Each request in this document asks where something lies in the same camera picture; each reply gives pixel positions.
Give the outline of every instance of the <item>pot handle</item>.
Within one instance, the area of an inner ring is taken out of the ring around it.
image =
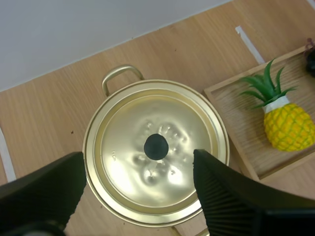
[[[133,65],[127,65],[127,64],[126,65],[120,65],[120,66],[110,70],[103,79],[102,87],[103,87],[104,94],[107,97],[109,96],[109,90],[108,90],[107,82],[110,81],[111,79],[113,79],[114,77],[118,76],[119,74],[127,71],[127,70],[132,71],[136,76],[138,76],[138,78],[140,80],[144,80],[144,77],[141,74],[141,72],[136,67],[134,67]]]

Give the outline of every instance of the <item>wooden tray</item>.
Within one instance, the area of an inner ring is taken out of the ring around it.
[[[285,66],[281,77],[282,89],[298,86],[296,91],[289,92],[287,96],[315,120],[315,78],[305,71],[304,50],[305,47],[301,47],[275,59],[271,66],[271,76],[274,79],[277,71]],[[262,182],[282,175],[315,156],[315,146],[296,152],[278,151],[273,148],[264,132],[263,110],[250,109],[259,104],[258,99],[239,95],[248,88],[248,85],[238,81],[239,78],[256,73],[263,74],[266,65],[259,65],[204,90],[221,115],[232,141],[231,153],[237,159],[242,173]]]

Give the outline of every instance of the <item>white wall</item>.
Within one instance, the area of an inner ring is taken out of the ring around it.
[[[0,0],[0,91],[229,0]]]

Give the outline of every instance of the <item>wooden floor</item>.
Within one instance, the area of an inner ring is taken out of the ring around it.
[[[235,27],[243,28],[268,61],[315,38],[314,18],[306,0],[234,0],[1,92],[0,127],[17,177],[82,149],[90,118],[105,99],[101,79],[114,66],[130,63],[146,78],[178,81],[201,92],[257,66]],[[111,81],[109,89],[134,81],[125,73]],[[269,185],[315,199],[314,170],[311,160]],[[0,163],[0,184],[4,183]],[[176,229],[193,236],[205,227],[199,215]],[[66,231],[76,236],[176,235],[171,228],[123,222],[101,207],[89,187]]]

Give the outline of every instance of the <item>gold pot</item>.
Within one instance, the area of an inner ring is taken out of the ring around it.
[[[127,70],[140,81],[109,95],[107,82]],[[185,85],[144,80],[131,65],[111,70],[103,90],[107,98],[83,146],[87,179],[99,201],[119,218],[146,227],[173,226],[200,213],[193,150],[229,162],[227,133],[214,107]]]

